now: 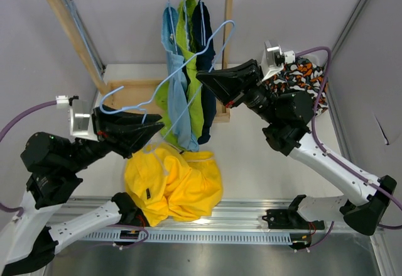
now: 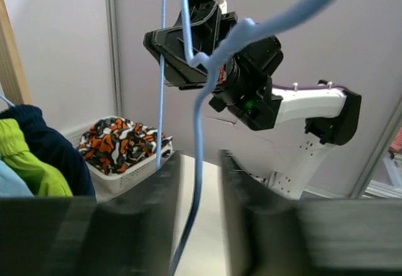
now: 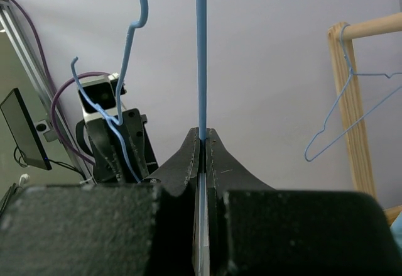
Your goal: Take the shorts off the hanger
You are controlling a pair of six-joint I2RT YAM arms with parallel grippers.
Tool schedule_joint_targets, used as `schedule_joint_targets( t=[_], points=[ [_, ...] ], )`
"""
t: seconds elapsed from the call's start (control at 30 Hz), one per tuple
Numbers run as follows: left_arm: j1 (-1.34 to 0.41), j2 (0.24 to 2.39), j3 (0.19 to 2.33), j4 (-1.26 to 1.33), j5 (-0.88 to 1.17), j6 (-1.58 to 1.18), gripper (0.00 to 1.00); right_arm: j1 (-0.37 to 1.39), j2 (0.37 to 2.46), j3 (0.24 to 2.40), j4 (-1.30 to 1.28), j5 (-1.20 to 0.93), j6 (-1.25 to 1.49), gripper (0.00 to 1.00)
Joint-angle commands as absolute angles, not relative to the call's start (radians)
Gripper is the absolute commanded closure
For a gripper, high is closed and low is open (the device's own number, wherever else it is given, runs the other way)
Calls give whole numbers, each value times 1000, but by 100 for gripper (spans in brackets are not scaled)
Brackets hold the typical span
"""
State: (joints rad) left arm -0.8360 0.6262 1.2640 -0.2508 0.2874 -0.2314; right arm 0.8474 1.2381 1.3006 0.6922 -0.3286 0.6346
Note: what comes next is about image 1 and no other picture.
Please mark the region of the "orange camouflage shorts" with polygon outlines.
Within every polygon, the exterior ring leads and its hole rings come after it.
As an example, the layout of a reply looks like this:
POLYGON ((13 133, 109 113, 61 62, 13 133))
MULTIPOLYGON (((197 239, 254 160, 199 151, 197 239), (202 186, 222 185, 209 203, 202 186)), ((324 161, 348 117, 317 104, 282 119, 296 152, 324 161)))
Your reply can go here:
POLYGON ((265 84, 276 96, 307 91, 315 101, 323 79, 323 67, 312 63, 307 58, 299 57, 293 63, 284 64, 283 69, 266 80, 265 84))

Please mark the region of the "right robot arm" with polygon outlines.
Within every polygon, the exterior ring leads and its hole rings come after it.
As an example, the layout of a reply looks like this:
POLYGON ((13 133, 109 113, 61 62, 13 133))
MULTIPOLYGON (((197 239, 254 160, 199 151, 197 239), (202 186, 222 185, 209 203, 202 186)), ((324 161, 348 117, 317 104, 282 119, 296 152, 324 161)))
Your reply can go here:
POLYGON ((308 92, 276 96, 263 82, 263 70, 253 59, 231 69, 203 70, 196 78, 228 108, 245 104, 254 111, 268 123, 262 131, 274 151, 310 167, 342 192, 337 197, 296 196, 286 213, 292 227, 343 221, 362 235, 374 234, 396 181, 363 171, 318 140, 312 123, 313 99, 308 92))

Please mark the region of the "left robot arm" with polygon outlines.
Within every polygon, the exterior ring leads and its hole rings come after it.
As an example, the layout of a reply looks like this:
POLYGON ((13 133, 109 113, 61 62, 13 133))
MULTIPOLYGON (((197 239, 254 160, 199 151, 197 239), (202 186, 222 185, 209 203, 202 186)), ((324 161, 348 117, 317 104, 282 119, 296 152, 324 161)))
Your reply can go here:
POLYGON ((30 177, 21 204, 1 231, 2 275, 35 272, 64 248, 98 229, 148 225, 140 208, 125 192, 75 219, 48 224, 82 183, 80 171, 109 153, 131 158, 164 126, 159 114, 119 112, 109 107, 97 107, 70 120, 74 141, 37 132, 21 154, 30 177))

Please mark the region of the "yellow shorts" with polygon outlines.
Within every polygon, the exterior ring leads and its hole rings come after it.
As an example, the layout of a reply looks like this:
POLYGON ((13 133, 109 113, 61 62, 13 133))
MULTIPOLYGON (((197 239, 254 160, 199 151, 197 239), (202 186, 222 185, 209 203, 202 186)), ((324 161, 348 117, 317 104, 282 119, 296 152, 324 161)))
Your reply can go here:
POLYGON ((168 143, 133 154, 124 185, 151 227, 168 218, 190 222, 210 216, 224 192, 214 153, 180 153, 168 143))

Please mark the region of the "blue hanger of camouflage shorts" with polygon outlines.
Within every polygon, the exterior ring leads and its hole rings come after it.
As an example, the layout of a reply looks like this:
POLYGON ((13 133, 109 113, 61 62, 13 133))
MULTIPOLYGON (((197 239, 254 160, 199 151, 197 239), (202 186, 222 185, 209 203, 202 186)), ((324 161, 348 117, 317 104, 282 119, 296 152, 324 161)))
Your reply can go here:
POLYGON ((79 35, 84 43, 85 49, 89 53, 90 60, 95 67, 97 72, 97 76, 100 79, 103 79, 104 76, 104 64, 101 61, 101 58, 95 49, 94 43, 90 38, 90 35, 87 32, 87 29, 82 21, 82 18, 79 15, 78 9, 73 0, 63 0, 72 19, 75 23, 76 28, 78 29, 79 35))

